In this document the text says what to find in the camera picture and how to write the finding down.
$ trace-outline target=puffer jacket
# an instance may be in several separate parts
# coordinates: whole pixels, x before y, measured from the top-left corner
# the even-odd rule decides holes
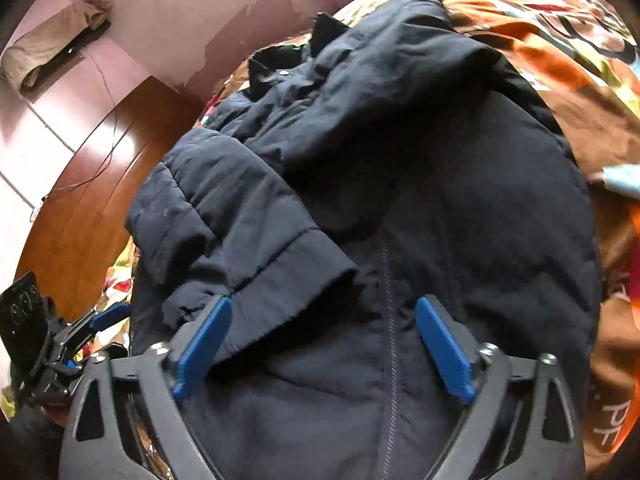
[[[232,298],[182,406],[226,480],[424,478],[462,412],[416,329],[424,294],[478,341],[556,355],[582,407],[600,301],[586,186],[537,93],[440,0],[353,28],[320,15],[309,44],[257,52],[127,228],[135,352]]]

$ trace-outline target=wooden cabinet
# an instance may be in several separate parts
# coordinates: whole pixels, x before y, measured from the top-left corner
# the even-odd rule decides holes
[[[41,294],[51,296],[68,321],[91,308],[100,297],[107,267],[129,237],[124,219],[136,191],[199,111],[198,104],[153,77],[140,83],[95,128],[60,175],[25,243],[16,278],[33,270]],[[58,190],[97,173],[86,184]]]

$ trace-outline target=black device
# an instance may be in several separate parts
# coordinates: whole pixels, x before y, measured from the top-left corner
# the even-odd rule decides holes
[[[0,294],[0,337],[12,363],[30,372],[40,358],[48,330],[36,277],[28,272]]]
[[[171,341],[142,355],[101,351],[86,360],[75,379],[61,480],[157,478],[141,432],[171,478],[223,479],[182,420],[180,404],[225,338],[231,301],[213,297]],[[577,418],[555,357],[510,357],[479,344],[433,296],[418,300],[416,322],[447,390],[467,406],[425,480],[564,480],[584,470]]]

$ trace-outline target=colorful bedsheet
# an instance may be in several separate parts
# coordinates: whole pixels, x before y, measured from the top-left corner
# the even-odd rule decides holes
[[[120,301],[130,301],[138,257],[138,248],[133,243],[133,238],[129,238],[126,247],[122,250],[113,266],[107,269],[102,295],[95,305],[98,312],[103,312]],[[97,352],[111,342],[118,342],[129,348],[128,317],[108,329],[98,332],[91,341],[91,352]]]
[[[335,17],[354,25],[386,1],[355,0]],[[636,42],[605,0],[443,3],[456,31],[500,50],[539,92],[590,183],[603,267],[602,284],[594,286],[604,289],[583,426],[587,470],[595,475],[640,416],[640,60]],[[295,41],[304,39],[300,36]],[[210,101],[207,112],[246,80],[243,64]]]

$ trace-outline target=electrical cable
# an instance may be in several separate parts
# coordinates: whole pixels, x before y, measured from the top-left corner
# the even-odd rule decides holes
[[[88,184],[89,182],[92,182],[96,178],[101,176],[101,174],[103,174],[107,170],[109,165],[111,164],[111,161],[113,160],[113,152],[114,152],[114,150],[116,149],[116,146],[117,146],[116,134],[117,134],[117,131],[118,131],[118,114],[116,113],[116,110],[115,110],[115,108],[116,108],[115,99],[113,98],[113,95],[111,94],[111,90],[109,90],[109,86],[107,85],[107,79],[104,76],[104,72],[101,70],[101,68],[95,62],[94,56],[92,56],[91,51],[89,50],[89,46],[88,45],[85,46],[84,50],[86,51],[86,53],[88,54],[89,58],[91,59],[91,62],[94,64],[95,69],[100,73],[100,77],[102,78],[102,84],[104,85],[104,89],[106,90],[107,94],[109,95],[109,99],[111,100],[111,105],[112,105],[112,110],[113,110],[113,136],[111,137],[111,149],[109,150],[109,153],[107,153],[107,155],[102,160],[100,166],[98,166],[98,169],[96,170],[96,173],[94,173],[94,176],[92,176],[91,178],[88,178],[86,180],[83,180],[82,182],[76,182],[75,184],[69,184],[68,186],[55,187],[55,188],[51,189],[51,191],[49,191],[45,196],[42,197],[42,203],[44,203],[44,201],[49,197],[49,195],[51,195],[54,192],[59,192],[59,191],[67,190],[67,189],[73,189],[73,188],[76,188],[76,187],[79,187],[79,186],[84,186],[84,184]]]

